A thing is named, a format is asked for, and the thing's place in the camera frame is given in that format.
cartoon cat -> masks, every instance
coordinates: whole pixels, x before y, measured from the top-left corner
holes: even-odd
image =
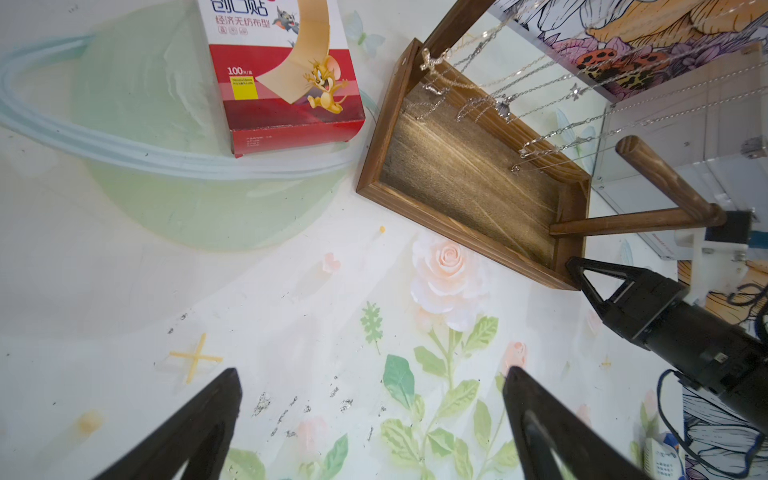
[[[277,18],[272,22],[272,25],[277,25],[285,31],[293,31],[296,35],[299,34],[299,24],[296,22],[296,16],[285,10],[280,10],[280,7],[277,7]]]

yellow label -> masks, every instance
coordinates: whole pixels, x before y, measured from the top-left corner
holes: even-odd
[[[230,77],[230,83],[232,84],[232,93],[235,94],[235,100],[259,99],[253,77]]]

cartoon mouse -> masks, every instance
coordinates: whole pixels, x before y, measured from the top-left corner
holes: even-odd
[[[332,114],[341,113],[343,110],[341,103],[346,100],[346,96],[336,101],[333,94],[340,88],[347,86],[347,83],[346,81],[338,83],[341,78],[341,67],[334,57],[328,55],[323,63],[312,62],[312,73],[305,74],[304,78],[323,91],[319,97],[307,96],[306,99],[310,101],[312,108],[323,107]]]

printed rose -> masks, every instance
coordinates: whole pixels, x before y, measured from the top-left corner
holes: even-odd
[[[413,244],[413,266],[414,301],[428,313],[445,316],[452,329],[472,330],[488,283],[479,255],[444,237],[424,233]]]
[[[643,399],[643,406],[645,407],[645,413],[649,419],[652,419],[659,410],[659,405],[656,401],[656,392],[648,390],[645,393],[645,399]]]
[[[590,418],[590,411],[589,411],[589,405],[582,404],[578,407],[578,410],[576,410],[576,416],[579,420],[587,424],[587,426],[592,426],[592,420]]]
[[[313,462],[322,457],[320,449],[326,443],[328,425],[323,417],[313,417],[301,422],[296,428],[299,440],[299,457],[303,462]]]
[[[525,368],[525,363],[528,360],[528,347],[523,342],[510,342],[507,345],[507,351],[504,352],[504,374],[509,372],[509,369],[513,366],[519,366]]]

yellow cross mark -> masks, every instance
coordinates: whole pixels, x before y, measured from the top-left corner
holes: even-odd
[[[181,352],[171,352],[168,355],[170,356],[177,356],[182,359],[191,359],[192,360],[192,366],[190,367],[190,373],[187,375],[187,383],[192,383],[192,378],[194,377],[194,373],[197,370],[197,362],[199,360],[208,360],[209,362],[223,362],[224,357],[222,356],[208,356],[208,355],[201,355],[200,352],[203,351],[203,345],[205,344],[205,336],[204,333],[200,337],[200,344],[197,345],[197,350],[195,350],[195,353],[181,353]]]

